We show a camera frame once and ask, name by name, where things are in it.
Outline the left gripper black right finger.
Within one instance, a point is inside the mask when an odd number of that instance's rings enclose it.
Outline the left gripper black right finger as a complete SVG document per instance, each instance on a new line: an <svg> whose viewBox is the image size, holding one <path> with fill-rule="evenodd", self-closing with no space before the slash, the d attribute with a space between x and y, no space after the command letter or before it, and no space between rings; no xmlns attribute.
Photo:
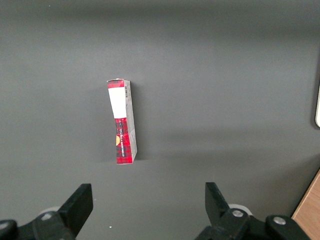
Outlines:
<svg viewBox="0 0 320 240"><path fill-rule="evenodd" d="M245 210L230 207L214 182L205 183L205 210L210 225L197 240L309 240L310 237L290 217L269 215L265 221Z"/></svg>

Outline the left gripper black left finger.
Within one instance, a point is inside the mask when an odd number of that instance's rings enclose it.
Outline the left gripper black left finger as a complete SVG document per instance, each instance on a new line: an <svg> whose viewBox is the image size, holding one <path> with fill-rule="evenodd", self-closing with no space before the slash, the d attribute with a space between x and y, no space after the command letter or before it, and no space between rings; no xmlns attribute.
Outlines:
<svg viewBox="0 0 320 240"><path fill-rule="evenodd" d="M0 221L2 240L75 240L93 210L92 185L81 184L58 210L39 214L25 225Z"/></svg>

